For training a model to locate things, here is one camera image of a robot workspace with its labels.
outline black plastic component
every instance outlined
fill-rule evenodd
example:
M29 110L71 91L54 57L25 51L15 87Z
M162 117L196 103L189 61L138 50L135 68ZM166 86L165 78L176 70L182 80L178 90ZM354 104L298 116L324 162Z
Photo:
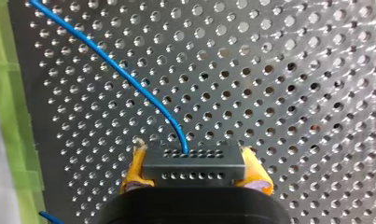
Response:
M233 180L244 179L244 167L236 141L191 148L189 154L155 143L146 152L143 178L157 187L231 187Z
M289 224L272 197L245 188L143 188L108 203L99 224Z

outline metal panel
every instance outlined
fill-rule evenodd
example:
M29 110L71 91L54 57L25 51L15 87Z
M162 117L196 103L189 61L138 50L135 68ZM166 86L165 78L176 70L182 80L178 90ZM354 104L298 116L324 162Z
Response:
M292 223L376 223L376 1L44 1L163 101L191 147L252 146ZM10 1L46 206L91 223L132 140L169 124L91 50Z

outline green frame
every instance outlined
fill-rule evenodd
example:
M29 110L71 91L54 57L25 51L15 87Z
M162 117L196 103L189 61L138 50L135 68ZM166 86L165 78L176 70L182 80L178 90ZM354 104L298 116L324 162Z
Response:
M44 185L13 36L7 0L0 0L1 132L18 197L21 223L47 223L38 215L38 211L45 207L42 197Z

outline round hole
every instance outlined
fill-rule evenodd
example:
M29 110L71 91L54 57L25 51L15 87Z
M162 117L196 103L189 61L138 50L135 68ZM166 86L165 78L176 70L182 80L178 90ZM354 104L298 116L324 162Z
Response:
M243 70L242 70L243 77L247 77L250 74L251 74L251 69L250 68L243 68Z
M273 70L274 70L274 68L272 67L272 65L266 65L266 66L264 67L264 73L265 73L266 75L272 73Z
M205 173L199 173L199 179L205 179Z
M293 72L295 71L297 68L296 64L295 63L289 63L287 66L286 66L286 70L289 71L289 72Z
M224 179L225 178L225 174L219 173L219 174L217 174L216 178L218 178L218 179Z
M274 88L273 87L267 87L265 90L264 90L264 95L265 96L271 96L274 94Z
M215 174L214 173L209 173L208 174L208 179L214 179L215 178Z
M197 174L196 173L190 173L189 178L190 179L196 179Z
M311 91L319 91L320 87L321 86L318 83L314 82L313 84L311 84L310 89Z
M218 25L216 27L216 34L217 35L224 35L228 31L225 25Z
M243 91L243 98L248 98L249 96L251 96L252 95L252 91L251 90L249 90L249 89L245 89L244 91Z

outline blue cable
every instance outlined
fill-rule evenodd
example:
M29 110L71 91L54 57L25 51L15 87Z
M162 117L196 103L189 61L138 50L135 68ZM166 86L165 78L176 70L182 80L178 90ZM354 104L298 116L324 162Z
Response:
M112 59L109 58L109 56L103 52L100 48L97 47L96 44L94 44L91 40L89 40L84 34L81 32L75 30L75 28L70 25L68 22L63 20L61 17L54 14L52 11L50 11L47 7L42 5L38 0L29 0L29 3L36 7L39 11L41 11L43 14L45 14L47 17L54 20L56 23L61 25L65 30L67 30L71 35L74 35L76 38L80 39L83 43L85 43L89 48L94 50L103 60L111 65L115 70L118 71L121 77L127 79L130 84L132 84L139 92L141 92L147 100L153 104L160 112L164 115L165 118L167 118L171 125L173 125L176 134L178 135L179 141L181 142L182 152L188 153L188 142L187 139L182 132L181 128L179 127L178 122L173 118L173 116L168 112L167 108L164 107L149 91L144 89L139 82L137 82L132 76L130 76L129 73L127 73L125 70L123 70L120 66L118 66L117 63L115 63Z
M44 211L40 211L39 212L39 215L41 217L44 217L45 219L47 219L49 222L53 223L53 224L64 224L63 221L59 220L58 218L52 216L51 214L47 213L47 212L44 212Z

